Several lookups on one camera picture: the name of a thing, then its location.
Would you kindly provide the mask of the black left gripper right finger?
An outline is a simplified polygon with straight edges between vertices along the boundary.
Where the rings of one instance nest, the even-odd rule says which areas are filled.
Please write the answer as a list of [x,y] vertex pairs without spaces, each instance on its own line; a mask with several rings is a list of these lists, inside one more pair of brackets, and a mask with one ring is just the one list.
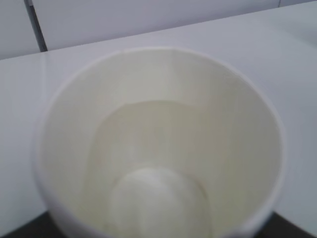
[[315,238],[277,213],[273,213],[255,238]]

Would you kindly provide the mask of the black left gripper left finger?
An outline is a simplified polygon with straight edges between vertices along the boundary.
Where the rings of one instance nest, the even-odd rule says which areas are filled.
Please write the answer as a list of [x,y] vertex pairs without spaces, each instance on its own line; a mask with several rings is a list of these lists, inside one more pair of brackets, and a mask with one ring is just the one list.
[[48,212],[30,221],[26,225],[2,236],[3,238],[64,238]]

